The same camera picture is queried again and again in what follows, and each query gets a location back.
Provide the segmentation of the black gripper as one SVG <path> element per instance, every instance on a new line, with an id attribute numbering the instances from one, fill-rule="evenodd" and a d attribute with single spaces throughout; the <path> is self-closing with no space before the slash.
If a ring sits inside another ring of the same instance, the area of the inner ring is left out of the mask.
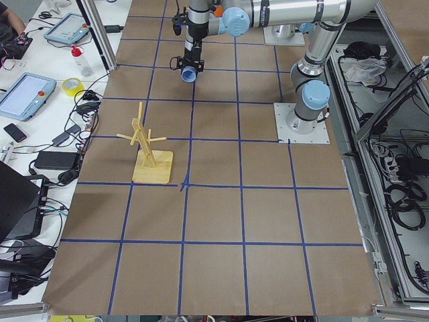
<path id="1" fill-rule="evenodd" d="M 204 60 L 201 59 L 202 40 L 186 39 L 184 55 L 177 57 L 176 68 L 183 70 L 193 67 L 196 72 L 204 70 Z"/>

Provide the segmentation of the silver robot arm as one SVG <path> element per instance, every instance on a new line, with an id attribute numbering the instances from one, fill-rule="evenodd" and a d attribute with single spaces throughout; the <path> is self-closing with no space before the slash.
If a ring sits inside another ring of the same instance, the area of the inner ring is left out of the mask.
<path id="1" fill-rule="evenodd" d="M 183 56 L 177 56 L 176 68 L 182 79 L 193 83 L 204 70 L 202 41 L 208 36 L 229 34 L 234 38 L 252 28 L 264 30 L 265 43 L 278 45 L 289 41 L 293 29 L 308 34 L 305 55 L 291 69 L 292 82 L 301 87 L 324 70 L 347 23 L 362 18 L 375 7 L 374 1 L 190 1 L 178 8 L 172 18 L 174 33 L 186 30 Z"/>

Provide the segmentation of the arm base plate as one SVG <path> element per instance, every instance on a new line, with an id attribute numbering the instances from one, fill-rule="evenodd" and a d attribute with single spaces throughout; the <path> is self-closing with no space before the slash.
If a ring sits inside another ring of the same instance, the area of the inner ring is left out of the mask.
<path id="1" fill-rule="evenodd" d="M 274 103 L 278 141 L 284 144 L 329 144 L 324 115 L 313 121 L 304 121 L 295 114 L 295 103 Z"/>
<path id="2" fill-rule="evenodd" d="M 263 29 L 264 39 L 267 45 L 272 46 L 305 46 L 302 32 L 295 25 L 276 25 Z"/>

